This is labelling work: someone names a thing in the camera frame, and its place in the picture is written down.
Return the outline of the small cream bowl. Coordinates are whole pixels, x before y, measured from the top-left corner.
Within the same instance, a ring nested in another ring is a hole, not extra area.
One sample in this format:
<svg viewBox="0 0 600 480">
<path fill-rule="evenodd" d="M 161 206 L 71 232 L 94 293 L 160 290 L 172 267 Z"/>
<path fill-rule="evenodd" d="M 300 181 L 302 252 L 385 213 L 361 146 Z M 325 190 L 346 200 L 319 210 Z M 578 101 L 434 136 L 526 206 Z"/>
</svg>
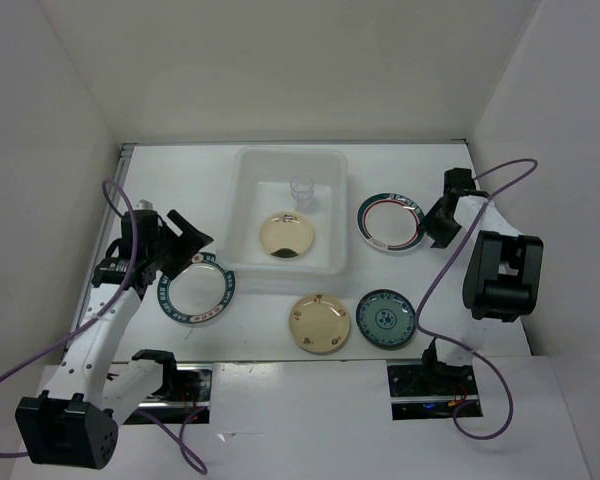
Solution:
<svg viewBox="0 0 600 480">
<path fill-rule="evenodd" d="M 304 255 L 312 246 L 315 230 L 312 223 L 296 212 L 278 212 L 261 225 L 259 241 L 272 257 L 292 259 Z"/>
</svg>

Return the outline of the clear plastic cup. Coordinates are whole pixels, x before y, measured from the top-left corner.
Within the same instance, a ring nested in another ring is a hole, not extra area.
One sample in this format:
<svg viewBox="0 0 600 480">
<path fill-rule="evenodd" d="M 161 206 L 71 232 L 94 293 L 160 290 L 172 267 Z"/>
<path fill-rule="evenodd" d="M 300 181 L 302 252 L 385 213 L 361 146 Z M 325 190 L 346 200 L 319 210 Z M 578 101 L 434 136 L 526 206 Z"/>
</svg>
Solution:
<svg viewBox="0 0 600 480">
<path fill-rule="evenodd" d="M 313 213 L 317 207 L 315 184 L 309 175 L 295 176 L 290 181 L 294 210 L 300 213 Z"/>
</svg>

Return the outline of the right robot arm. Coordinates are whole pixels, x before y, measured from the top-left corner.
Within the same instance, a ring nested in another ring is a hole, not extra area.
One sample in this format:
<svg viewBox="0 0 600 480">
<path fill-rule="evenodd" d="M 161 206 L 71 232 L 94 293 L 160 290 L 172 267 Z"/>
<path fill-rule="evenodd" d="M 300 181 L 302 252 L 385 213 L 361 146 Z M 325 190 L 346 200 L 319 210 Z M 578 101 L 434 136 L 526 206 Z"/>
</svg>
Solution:
<svg viewBox="0 0 600 480">
<path fill-rule="evenodd" d="M 448 247 L 461 233 L 470 235 L 471 255 L 462 284 L 463 310 L 448 336 L 458 344 L 434 338 L 423 352 L 419 382 L 440 393 L 463 379 L 473 354 L 482 349 L 489 325 L 512 323 L 535 309 L 543 241 L 525 235 L 499 213 L 488 194 L 476 187 L 469 169 L 444 174 L 443 194 L 425 215 L 419 231 L 437 249 Z"/>
</svg>

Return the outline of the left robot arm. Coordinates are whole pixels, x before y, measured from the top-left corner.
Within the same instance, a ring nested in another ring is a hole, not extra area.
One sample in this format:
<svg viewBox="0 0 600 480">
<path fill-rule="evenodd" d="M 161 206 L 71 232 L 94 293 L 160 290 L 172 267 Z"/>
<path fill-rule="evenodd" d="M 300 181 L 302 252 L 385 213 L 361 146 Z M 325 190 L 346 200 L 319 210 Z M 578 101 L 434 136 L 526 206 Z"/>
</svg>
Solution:
<svg viewBox="0 0 600 480">
<path fill-rule="evenodd" d="M 15 419 L 35 464 L 100 470 L 118 430 L 147 397 L 165 400 L 181 388 L 173 353 L 143 349 L 123 370 L 109 370 L 126 327 L 158 275 L 173 279 L 212 243 L 177 211 L 125 213 L 121 235 L 94 269 L 81 332 L 42 391 L 20 400 Z"/>
</svg>

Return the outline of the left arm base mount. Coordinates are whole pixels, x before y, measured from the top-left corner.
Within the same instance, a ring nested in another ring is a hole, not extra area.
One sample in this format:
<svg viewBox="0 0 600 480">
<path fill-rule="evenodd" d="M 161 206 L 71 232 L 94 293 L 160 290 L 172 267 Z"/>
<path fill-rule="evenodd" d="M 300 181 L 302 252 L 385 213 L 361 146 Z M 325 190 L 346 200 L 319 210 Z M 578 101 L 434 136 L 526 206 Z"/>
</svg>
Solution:
<svg viewBox="0 0 600 480">
<path fill-rule="evenodd" d="M 138 408 L 167 425 L 179 425 L 188 415 L 201 410 L 195 414 L 192 423 L 208 424 L 213 368 L 211 363 L 178 362 L 175 389 L 162 396 L 149 395 Z"/>
</svg>

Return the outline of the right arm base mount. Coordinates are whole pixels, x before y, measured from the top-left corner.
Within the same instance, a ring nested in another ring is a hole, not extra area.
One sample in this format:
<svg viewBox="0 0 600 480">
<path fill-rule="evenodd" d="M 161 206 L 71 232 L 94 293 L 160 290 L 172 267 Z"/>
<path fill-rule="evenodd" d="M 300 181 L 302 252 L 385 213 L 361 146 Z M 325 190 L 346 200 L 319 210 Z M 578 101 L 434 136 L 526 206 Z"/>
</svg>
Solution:
<svg viewBox="0 0 600 480">
<path fill-rule="evenodd" d="M 459 378 L 433 379 L 416 362 L 388 362 L 386 366 L 393 421 L 451 419 L 458 406 L 459 418 L 482 417 L 472 367 Z"/>
</svg>

